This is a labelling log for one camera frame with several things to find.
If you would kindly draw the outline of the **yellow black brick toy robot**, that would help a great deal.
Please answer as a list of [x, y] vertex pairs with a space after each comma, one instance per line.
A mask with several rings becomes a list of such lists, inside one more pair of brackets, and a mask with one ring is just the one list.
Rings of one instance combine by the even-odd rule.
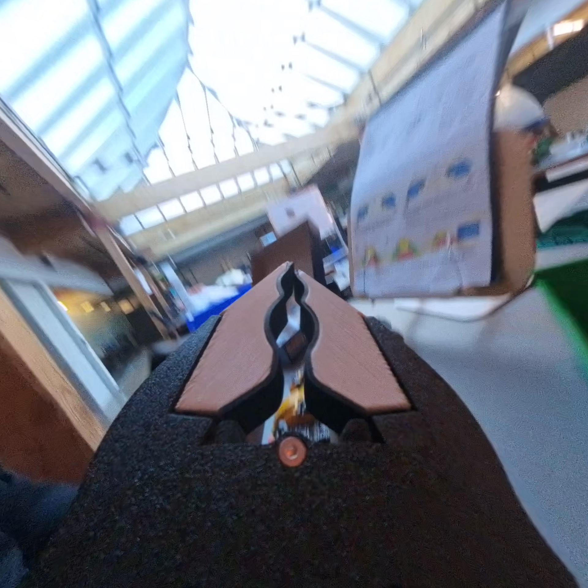
[[307, 409], [304, 369], [284, 372], [284, 391], [280, 406], [263, 425], [262, 445], [282, 437], [297, 436], [308, 443], [329, 443], [331, 430]]

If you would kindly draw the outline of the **green plastic bin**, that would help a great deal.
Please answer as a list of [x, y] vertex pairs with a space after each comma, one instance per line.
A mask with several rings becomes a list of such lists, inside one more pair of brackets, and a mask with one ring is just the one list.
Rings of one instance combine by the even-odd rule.
[[533, 283], [587, 372], [587, 260], [536, 270]]

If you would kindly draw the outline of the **instruction sheet display board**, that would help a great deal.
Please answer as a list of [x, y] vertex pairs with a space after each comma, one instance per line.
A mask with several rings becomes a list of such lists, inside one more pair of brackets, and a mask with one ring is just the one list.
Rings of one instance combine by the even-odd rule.
[[494, 128], [524, 13], [524, 1], [486, 1], [366, 122], [349, 209], [357, 298], [517, 296], [529, 284], [529, 147]]

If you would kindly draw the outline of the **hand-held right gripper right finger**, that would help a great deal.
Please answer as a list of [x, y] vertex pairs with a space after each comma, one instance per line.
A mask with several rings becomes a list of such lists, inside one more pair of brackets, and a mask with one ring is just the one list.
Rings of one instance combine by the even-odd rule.
[[295, 300], [307, 341], [305, 402], [314, 417], [374, 417], [411, 410], [360, 312], [301, 270], [295, 272]]

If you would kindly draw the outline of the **brown partition panel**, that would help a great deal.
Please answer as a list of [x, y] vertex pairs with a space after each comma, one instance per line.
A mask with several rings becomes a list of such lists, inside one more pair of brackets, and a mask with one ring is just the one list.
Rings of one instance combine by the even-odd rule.
[[252, 255], [252, 286], [286, 262], [293, 263], [296, 269], [326, 286], [322, 240], [312, 222], [304, 221]]

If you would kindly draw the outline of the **large blue bin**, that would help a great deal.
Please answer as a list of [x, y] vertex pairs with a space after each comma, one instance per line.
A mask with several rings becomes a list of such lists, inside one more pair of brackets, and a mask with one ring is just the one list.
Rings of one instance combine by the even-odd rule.
[[194, 312], [187, 317], [188, 331], [197, 331], [210, 317], [220, 315], [251, 288], [250, 283], [237, 286], [205, 286], [201, 291], [191, 295]]

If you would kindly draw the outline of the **grey desk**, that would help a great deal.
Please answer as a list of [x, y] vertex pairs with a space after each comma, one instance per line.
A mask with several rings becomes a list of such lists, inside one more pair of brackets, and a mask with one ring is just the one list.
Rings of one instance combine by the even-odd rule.
[[466, 403], [533, 522], [587, 587], [587, 381], [540, 291], [478, 321], [396, 308], [389, 320]]

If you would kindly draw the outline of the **person's dark clothing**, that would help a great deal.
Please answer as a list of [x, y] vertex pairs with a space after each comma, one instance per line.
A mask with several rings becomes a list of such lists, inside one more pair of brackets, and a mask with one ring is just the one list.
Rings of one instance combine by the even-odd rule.
[[58, 528], [79, 487], [31, 481], [1, 467], [1, 587], [17, 587]]

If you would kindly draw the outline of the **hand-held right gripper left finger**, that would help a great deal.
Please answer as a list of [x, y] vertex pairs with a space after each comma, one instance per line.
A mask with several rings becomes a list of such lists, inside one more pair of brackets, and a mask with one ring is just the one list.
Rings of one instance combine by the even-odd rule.
[[175, 412], [205, 417], [270, 417], [282, 401], [277, 339], [288, 324], [295, 267], [286, 262], [225, 309]]

